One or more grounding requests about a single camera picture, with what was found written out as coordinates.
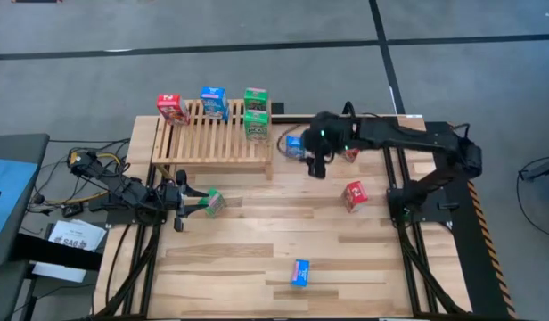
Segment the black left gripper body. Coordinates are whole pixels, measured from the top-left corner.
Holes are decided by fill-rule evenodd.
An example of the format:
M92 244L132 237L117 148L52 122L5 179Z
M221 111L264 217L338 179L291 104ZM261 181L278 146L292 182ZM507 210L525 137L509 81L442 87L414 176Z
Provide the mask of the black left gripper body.
M184 230L183 219L185 217L185 204L183 193L186 188L186 181L187 175L185 171L178 170L174 180L166 178L160 184L164 207L167 210L174 210L176 212L174 218L174 229L176 232L182 232Z

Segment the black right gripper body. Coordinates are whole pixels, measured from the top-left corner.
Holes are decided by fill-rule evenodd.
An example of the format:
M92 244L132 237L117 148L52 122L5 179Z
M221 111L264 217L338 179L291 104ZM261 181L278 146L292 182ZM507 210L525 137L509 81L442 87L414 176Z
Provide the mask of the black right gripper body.
M344 151L343 122L340 116L328 111L317 113L301 136L305 162L311 177L325 179L326 163L336 153Z

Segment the green Apple Jacks cereal box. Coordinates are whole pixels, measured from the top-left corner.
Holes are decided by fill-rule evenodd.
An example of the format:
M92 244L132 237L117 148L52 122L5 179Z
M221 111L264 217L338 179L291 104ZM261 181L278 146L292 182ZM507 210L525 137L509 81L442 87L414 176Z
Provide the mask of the green Apple Jacks cereal box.
M243 100L246 111L266 112L268 92L263 88L247 87Z
M248 140L266 141L268 139L269 114L266 111L245 111L243 125Z
M209 218L214 218L219 211L227 206L224 196L216 189L210 188L207 191L208 196L198 201L199 205L206 205L204 209Z

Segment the blue Rice Krispies cereal box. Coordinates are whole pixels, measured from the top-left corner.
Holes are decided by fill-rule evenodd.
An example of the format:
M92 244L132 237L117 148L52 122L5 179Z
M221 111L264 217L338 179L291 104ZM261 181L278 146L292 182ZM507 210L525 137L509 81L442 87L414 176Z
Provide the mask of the blue Rice Krispies cereal box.
M291 275L291 285L306 287L310 270L310 262L305 259L296 259L294 269Z
M287 135L285 138L284 154L293 159L301 159L304 157L305 151L302 144L301 136Z
M204 112L210 119L228 120L229 105L224 88L204 86L201 89L200 99Z

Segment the slatted wooden shelf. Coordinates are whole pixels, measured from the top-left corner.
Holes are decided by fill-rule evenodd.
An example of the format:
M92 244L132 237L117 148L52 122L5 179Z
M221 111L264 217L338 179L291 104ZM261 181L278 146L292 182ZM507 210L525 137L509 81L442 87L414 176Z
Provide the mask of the slatted wooden shelf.
M159 117L152 165L163 177L172 179L179 169L255 170L264 173L268 180L273 177L272 139L249 140L243 124L244 101L230 99L228 103L228 121L205 116L201 100L186 102L192 116L188 125L173 126Z

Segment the black power adapter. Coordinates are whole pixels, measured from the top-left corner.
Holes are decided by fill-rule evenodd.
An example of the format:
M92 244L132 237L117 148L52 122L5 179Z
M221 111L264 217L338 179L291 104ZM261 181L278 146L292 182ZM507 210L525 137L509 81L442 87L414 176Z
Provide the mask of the black power adapter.
M61 215L64 218L74 217L81 214L84 211L84 204L82 202L69 203L61 206Z

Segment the white printed paper sheet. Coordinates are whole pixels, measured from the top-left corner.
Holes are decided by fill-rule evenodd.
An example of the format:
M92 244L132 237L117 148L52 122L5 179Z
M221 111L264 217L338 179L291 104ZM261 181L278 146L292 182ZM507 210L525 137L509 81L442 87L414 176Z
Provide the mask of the white printed paper sheet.
M81 250L95 251L105 235L106 231L103 228L73 219L58 221L48 241Z

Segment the dark grey desk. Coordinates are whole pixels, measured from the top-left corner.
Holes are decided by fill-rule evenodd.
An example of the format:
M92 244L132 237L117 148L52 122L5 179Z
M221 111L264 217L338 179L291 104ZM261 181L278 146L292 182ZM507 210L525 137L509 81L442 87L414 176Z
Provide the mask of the dark grey desk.
M11 320L28 270L26 260L9 261L0 266L0 321Z
M29 184L21 194L0 233L0 266L10 260L12 246L26 214L26 208L45 157L49 139L50 136L47 134L0 136L0 159L37 164L37 171L29 180Z

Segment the blue flat pad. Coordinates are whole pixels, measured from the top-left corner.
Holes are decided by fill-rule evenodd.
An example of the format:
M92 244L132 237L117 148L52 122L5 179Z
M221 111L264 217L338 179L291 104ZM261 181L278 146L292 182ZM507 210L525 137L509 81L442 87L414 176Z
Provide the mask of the blue flat pad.
M0 159L0 233L36 171L36 163Z

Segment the black stand foot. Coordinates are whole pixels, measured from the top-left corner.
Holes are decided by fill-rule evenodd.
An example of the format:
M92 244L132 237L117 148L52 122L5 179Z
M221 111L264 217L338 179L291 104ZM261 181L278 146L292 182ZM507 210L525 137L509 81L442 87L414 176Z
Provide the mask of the black stand foot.
M533 181L544 176L549 176L549 156L531 161L520 170L522 180Z

